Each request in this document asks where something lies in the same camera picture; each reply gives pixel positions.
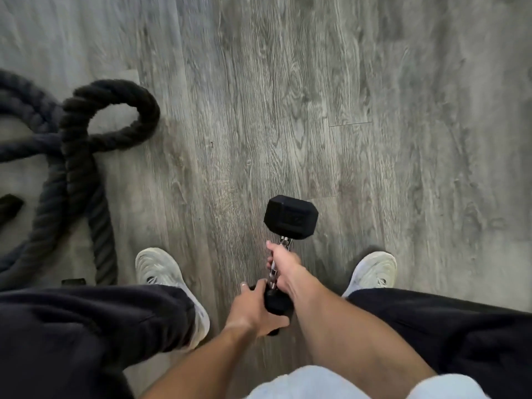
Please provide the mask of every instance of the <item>hand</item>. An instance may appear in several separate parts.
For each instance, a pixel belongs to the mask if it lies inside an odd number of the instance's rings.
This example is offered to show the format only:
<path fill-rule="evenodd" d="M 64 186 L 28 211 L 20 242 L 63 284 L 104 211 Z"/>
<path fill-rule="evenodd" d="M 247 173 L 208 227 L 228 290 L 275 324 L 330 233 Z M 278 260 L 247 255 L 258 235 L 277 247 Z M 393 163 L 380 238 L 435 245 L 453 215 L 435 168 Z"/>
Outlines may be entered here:
<path fill-rule="evenodd" d="M 259 280 L 253 291 L 246 283 L 241 283 L 240 288 L 241 294 L 231 305 L 225 329 L 242 328 L 255 337 L 261 337 L 290 324 L 288 316 L 274 315 L 266 310 L 264 306 L 266 279 Z"/>
<path fill-rule="evenodd" d="M 271 268 L 271 263 L 275 261 L 275 267 L 279 272 L 277 287 L 284 293 L 292 297 L 292 285 L 297 279 L 308 274 L 301 264 L 301 259 L 295 253 L 287 250 L 283 245 L 277 245 L 266 241 L 266 248 L 271 250 L 272 256 L 268 258 L 266 266 Z"/>

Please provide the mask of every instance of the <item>gray wood plank floor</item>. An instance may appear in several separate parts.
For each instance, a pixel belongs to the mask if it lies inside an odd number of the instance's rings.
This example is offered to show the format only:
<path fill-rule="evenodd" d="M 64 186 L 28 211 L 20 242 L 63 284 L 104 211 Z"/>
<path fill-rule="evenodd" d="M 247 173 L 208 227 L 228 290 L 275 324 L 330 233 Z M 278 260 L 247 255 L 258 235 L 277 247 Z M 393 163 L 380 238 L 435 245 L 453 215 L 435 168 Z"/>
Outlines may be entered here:
<path fill-rule="evenodd" d="M 318 207 L 294 248 L 336 292 L 380 246 L 400 288 L 530 311 L 531 16 L 532 0 L 0 0 L 0 66 L 59 100 L 98 78 L 155 95 L 156 135 L 97 156 L 120 282 L 135 283 L 137 251 L 164 248 L 213 335 L 238 282 L 265 275 L 276 194 Z M 133 117 L 110 108 L 90 131 Z M 0 252 L 29 228 L 43 163 L 0 165 L 0 194 L 27 202 Z M 92 266 L 80 222 L 38 284 L 90 280 Z M 177 360 L 129 369 L 135 392 Z M 246 354 L 231 395 L 309 361 L 294 320 Z"/>

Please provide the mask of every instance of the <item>shoe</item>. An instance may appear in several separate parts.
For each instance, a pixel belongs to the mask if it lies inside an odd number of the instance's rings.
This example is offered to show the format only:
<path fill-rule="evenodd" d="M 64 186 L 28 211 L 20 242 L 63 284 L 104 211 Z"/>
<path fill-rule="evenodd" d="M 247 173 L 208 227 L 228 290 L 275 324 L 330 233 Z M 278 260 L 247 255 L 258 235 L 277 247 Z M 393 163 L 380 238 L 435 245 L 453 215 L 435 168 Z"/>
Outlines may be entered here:
<path fill-rule="evenodd" d="M 196 319 L 194 333 L 188 346 L 179 351 L 188 352 L 195 349 L 197 345 L 207 336 L 211 322 L 209 315 L 203 305 L 189 290 L 181 269 L 177 262 L 167 252 L 159 248 L 147 248 L 140 251 L 135 259 L 137 270 L 137 282 L 139 284 L 161 284 L 182 289 L 192 300 L 196 307 Z"/>
<path fill-rule="evenodd" d="M 373 252 L 356 265 L 349 286 L 342 294 L 348 297 L 361 288 L 391 288 L 395 285 L 397 262 L 388 252 Z"/>

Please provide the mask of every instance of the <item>person's left forearm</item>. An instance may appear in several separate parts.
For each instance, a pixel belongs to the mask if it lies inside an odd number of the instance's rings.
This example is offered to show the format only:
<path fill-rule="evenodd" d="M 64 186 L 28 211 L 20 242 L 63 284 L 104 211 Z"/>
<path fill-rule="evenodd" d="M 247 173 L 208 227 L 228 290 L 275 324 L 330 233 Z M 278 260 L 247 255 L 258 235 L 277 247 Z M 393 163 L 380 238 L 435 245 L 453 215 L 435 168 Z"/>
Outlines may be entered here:
<path fill-rule="evenodd" d="M 225 397 L 233 369 L 255 340 L 249 328 L 225 328 L 206 345 L 171 368 L 143 399 L 218 399 Z"/>

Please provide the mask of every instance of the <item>light blue t-shirt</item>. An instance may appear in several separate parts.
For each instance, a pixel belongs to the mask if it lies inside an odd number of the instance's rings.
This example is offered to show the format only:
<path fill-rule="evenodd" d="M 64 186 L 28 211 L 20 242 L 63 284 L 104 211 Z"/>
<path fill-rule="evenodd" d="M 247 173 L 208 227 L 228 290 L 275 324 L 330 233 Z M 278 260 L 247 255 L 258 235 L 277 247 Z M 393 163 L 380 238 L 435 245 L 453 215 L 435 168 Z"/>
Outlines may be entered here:
<path fill-rule="evenodd" d="M 247 399 L 370 399 L 347 379 L 323 367 L 308 365 L 257 386 Z M 489 399 L 472 378 L 438 375 L 414 387 L 406 399 Z"/>

